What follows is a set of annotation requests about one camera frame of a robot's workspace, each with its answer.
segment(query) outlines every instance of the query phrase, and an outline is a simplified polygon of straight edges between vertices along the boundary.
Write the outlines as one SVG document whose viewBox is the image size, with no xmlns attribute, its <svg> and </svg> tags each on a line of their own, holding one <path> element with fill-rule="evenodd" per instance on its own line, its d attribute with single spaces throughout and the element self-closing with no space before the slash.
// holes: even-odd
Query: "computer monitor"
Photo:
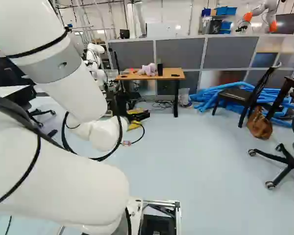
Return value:
<svg viewBox="0 0 294 235">
<path fill-rule="evenodd" d="M 278 34 L 294 34 L 294 13 L 276 15 Z"/>
</svg>

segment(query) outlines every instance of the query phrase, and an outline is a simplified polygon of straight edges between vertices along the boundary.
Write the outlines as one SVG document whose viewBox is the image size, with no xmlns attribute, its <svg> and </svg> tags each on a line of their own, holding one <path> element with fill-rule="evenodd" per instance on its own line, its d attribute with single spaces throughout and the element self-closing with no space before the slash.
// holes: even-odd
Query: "yellow object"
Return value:
<svg viewBox="0 0 294 235">
<path fill-rule="evenodd" d="M 142 112 L 144 112 L 143 109 L 132 109 L 127 111 L 128 114 L 140 114 Z M 140 124 L 142 124 L 140 121 L 131 121 L 131 124 L 129 124 L 127 130 L 130 131 L 139 128 L 141 127 Z"/>
</svg>

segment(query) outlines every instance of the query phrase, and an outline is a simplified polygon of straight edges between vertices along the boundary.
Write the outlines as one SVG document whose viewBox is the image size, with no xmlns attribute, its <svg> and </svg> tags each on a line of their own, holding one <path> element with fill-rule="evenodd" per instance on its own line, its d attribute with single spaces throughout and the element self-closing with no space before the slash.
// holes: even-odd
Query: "chair wheel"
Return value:
<svg viewBox="0 0 294 235">
<path fill-rule="evenodd" d="M 276 189 L 276 185 L 275 185 L 272 181 L 267 181 L 267 182 L 265 183 L 265 185 L 266 185 L 266 188 L 269 189 L 269 190 L 274 190 L 274 189 Z"/>
<path fill-rule="evenodd" d="M 253 150 L 253 149 L 250 149 L 250 150 L 248 151 L 248 154 L 249 154 L 251 157 L 256 156 L 256 152 L 255 152 L 255 150 Z"/>
<path fill-rule="evenodd" d="M 279 144 L 279 145 L 275 148 L 275 150 L 278 151 L 278 152 L 281 152 L 281 151 L 282 151 L 282 149 L 281 149 L 281 145 Z"/>
</svg>

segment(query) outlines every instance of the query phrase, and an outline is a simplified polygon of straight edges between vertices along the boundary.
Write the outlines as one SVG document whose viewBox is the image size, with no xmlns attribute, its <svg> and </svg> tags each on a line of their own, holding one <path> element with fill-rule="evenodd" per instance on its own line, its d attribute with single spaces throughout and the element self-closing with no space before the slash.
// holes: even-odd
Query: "gray office partition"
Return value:
<svg viewBox="0 0 294 235">
<path fill-rule="evenodd" d="M 285 76 L 294 75 L 294 35 L 198 35 L 111 40 L 106 45 L 117 52 L 121 70 L 157 63 L 157 59 L 164 67 L 181 67 L 186 80 L 180 82 L 180 87 L 190 88 L 191 94 L 235 81 L 255 85 L 279 61 L 282 67 L 270 78 L 267 87 L 280 88 Z M 171 81 L 159 80 L 146 87 L 146 94 L 174 94 Z"/>
<path fill-rule="evenodd" d="M 200 69 L 204 41 L 204 38 L 157 40 L 157 60 L 167 68 Z"/>
<path fill-rule="evenodd" d="M 141 68 L 154 60 L 153 41 L 113 42 L 109 47 L 117 53 L 120 70 Z"/>
<path fill-rule="evenodd" d="M 265 74 L 266 70 L 252 70 L 249 71 L 248 76 L 245 79 L 245 82 L 250 83 L 252 85 L 256 85 L 259 79 L 262 78 L 262 76 Z M 270 79 L 268 80 L 268 83 L 266 87 L 268 88 L 281 88 L 286 76 L 291 76 L 293 73 L 293 70 L 277 70 L 275 71 Z"/>
<path fill-rule="evenodd" d="M 258 37 L 208 38 L 204 69 L 247 68 Z"/>
</svg>

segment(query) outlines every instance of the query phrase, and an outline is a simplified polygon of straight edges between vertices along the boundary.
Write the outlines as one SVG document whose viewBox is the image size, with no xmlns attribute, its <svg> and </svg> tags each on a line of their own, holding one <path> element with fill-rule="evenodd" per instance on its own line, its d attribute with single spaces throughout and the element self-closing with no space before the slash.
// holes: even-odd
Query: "desk leg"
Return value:
<svg viewBox="0 0 294 235">
<path fill-rule="evenodd" d="M 175 81 L 175 93 L 174 93 L 174 106 L 173 106 L 173 115 L 175 118 L 177 118 L 178 116 L 178 112 L 177 112 L 177 96 L 178 96 L 178 89 L 180 86 L 180 80 L 176 80 Z"/>
<path fill-rule="evenodd" d="M 284 82 L 284 84 L 283 84 L 277 98 L 275 99 L 273 105 L 271 106 L 269 112 L 267 113 L 266 118 L 268 120 L 270 120 L 273 117 L 276 109 L 280 106 L 280 104 L 282 103 L 284 97 L 288 94 L 290 89 L 291 89 L 290 83 L 287 80 L 285 80 L 285 82 Z"/>
</svg>

